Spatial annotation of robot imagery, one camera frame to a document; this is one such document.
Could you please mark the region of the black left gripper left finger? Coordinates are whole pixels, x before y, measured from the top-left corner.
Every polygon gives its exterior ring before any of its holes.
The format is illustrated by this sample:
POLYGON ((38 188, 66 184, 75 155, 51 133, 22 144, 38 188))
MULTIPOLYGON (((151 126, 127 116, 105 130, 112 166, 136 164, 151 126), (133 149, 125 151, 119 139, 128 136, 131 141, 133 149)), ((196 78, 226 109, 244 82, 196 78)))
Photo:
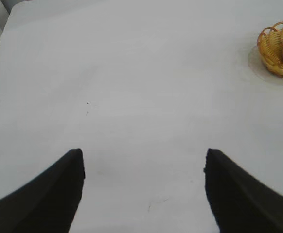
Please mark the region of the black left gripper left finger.
POLYGON ((81 149, 72 149, 44 172, 0 199, 0 233, 67 233, 85 179, 81 149))

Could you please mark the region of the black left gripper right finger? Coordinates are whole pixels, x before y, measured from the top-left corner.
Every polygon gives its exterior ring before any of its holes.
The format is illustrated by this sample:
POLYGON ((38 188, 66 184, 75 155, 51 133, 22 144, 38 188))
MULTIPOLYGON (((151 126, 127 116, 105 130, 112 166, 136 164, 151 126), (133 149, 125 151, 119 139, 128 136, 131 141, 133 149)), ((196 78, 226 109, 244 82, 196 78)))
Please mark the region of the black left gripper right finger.
POLYGON ((227 155, 208 149, 205 191, 222 233, 283 233, 283 196, 227 155))

